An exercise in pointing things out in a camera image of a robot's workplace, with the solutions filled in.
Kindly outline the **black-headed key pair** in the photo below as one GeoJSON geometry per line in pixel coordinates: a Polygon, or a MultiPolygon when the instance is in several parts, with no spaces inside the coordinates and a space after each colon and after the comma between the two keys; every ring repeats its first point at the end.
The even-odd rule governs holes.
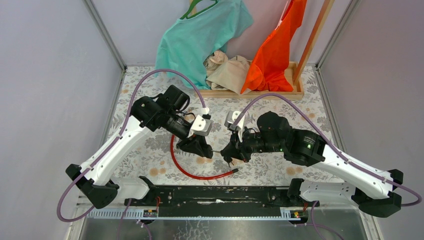
{"type": "Polygon", "coordinates": [[[229,167],[233,166],[233,156],[235,155],[232,150],[212,150],[213,153],[219,154],[222,156],[223,160],[228,164],[229,167]]]}

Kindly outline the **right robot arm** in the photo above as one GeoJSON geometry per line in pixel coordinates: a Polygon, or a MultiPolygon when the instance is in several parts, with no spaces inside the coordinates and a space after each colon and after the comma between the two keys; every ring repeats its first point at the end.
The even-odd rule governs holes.
{"type": "Polygon", "coordinates": [[[341,158],[341,151],[332,149],[320,135],[295,129],[285,117],[271,111],[258,118],[257,132],[250,132],[243,122],[237,122],[239,118],[239,111],[230,111],[226,116],[225,126],[232,132],[220,152],[226,162],[248,162],[252,154],[282,153],[285,160],[295,165],[341,178],[339,183],[292,179],[286,193],[291,205],[347,204],[378,218],[387,218],[401,209],[402,198],[395,193],[396,184],[403,182],[400,170],[380,170],[355,158],[341,158]]]}

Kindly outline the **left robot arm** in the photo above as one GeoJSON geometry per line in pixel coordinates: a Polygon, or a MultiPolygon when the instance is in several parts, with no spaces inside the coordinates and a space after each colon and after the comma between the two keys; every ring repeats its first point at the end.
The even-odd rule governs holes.
{"type": "Polygon", "coordinates": [[[194,121],[188,122],[182,111],[189,102],[190,97],[174,85],[155,97],[139,98],[120,129],[91,159],[81,165],[71,164],[66,174],[76,181],[76,186],[96,209],[114,200],[137,199],[144,206],[152,204],[155,192],[151,184],[141,178],[117,178],[113,172],[135,147],[160,128],[179,138],[183,151],[211,158],[212,147],[205,139],[212,127],[209,108],[202,108],[194,121]]]}

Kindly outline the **red cable lock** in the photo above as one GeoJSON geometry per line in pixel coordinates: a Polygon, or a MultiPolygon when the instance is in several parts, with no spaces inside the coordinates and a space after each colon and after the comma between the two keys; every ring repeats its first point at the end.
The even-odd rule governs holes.
{"type": "Polygon", "coordinates": [[[212,181],[233,176],[240,171],[240,168],[227,168],[221,171],[209,169],[215,160],[207,157],[194,156],[183,153],[177,149],[177,138],[172,135],[170,138],[170,156],[175,167],[186,177],[198,181],[212,181]]]}

